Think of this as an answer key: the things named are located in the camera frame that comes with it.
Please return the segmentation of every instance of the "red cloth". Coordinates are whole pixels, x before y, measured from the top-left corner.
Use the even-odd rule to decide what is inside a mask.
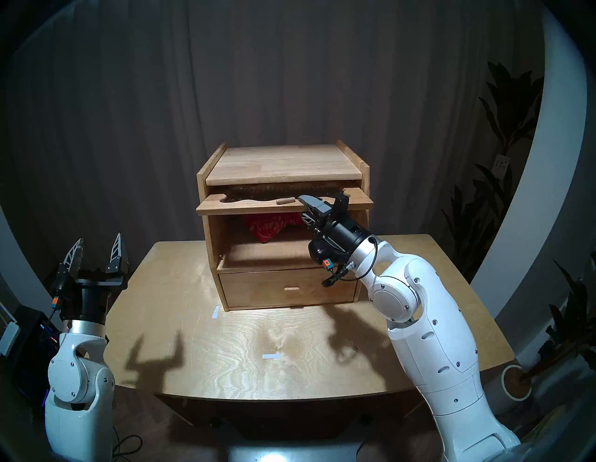
[[[242,217],[250,232],[263,244],[274,238],[287,225],[302,224],[302,218],[298,212],[251,213]]]

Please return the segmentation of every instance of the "black cable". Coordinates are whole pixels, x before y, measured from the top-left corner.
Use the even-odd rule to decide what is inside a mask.
[[[375,262],[377,261],[378,244],[377,244],[377,240],[374,237],[369,237],[368,238],[368,242],[372,242],[374,244],[374,258],[372,259],[371,266],[368,268],[368,270],[366,271],[366,273],[364,273],[362,276],[359,276],[359,277],[354,278],[354,279],[343,279],[343,278],[340,278],[339,279],[340,281],[344,281],[346,283],[351,283],[351,282],[354,282],[354,281],[359,281],[360,279],[362,279],[368,273],[371,272],[371,269],[373,268]]]
[[[141,438],[139,435],[128,435],[127,437],[120,440],[120,436],[118,435],[116,427],[112,426],[112,428],[114,429],[114,433],[116,434],[116,438],[118,439],[118,444],[116,444],[116,446],[114,446],[114,448],[112,449],[112,461],[116,461],[120,457],[122,457],[124,460],[128,460],[130,462],[130,459],[128,459],[126,456],[135,454],[141,450],[141,448],[143,447],[143,438]],[[124,441],[126,441],[129,438],[139,439],[139,445],[137,446],[137,448],[128,452],[116,452],[116,450],[122,445],[122,443],[124,443]]]

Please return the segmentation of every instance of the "gray curtain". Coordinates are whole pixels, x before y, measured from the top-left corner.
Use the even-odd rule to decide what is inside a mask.
[[[84,237],[103,266],[121,231],[134,266],[203,238],[195,174],[222,141],[341,138],[371,166],[372,230],[447,245],[440,208],[497,146],[486,61],[541,75],[543,56],[524,2],[81,0],[4,71],[2,174],[56,262]]]

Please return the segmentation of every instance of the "wooden drawer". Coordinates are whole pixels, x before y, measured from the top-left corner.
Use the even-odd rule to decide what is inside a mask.
[[[273,308],[322,305],[353,301],[355,282],[338,281],[331,287],[321,282],[330,276],[324,268],[288,269],[220,274],[228,306]]]

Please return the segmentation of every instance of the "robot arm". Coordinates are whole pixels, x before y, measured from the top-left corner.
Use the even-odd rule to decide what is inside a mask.
[[[366,286],[372,305],[387,320],[387,334],[403,369],[433,413],[445,460],[482,461],[518,445],[488,407],[476,342],[434,268],[354,223],[347,198],[339,197],[333,207],[311,196],[299,200],[307,208],[303,221],[317,236],[309,244],[311,258],[333,273],[323,285],[344,280],[353,269]],[[377,262],[390,263],[379,276],[372,272]]]
[[[128,259],[120,234],[105,272],[79,271],[82,256],[79,239],[52,285],[52,306],[60,309],[63,330],[48,366],[45,429],[52,450],[66,459],[107,462],[112,459],[114,375],[104,361],[105,314],[111,292],[126,288]]]

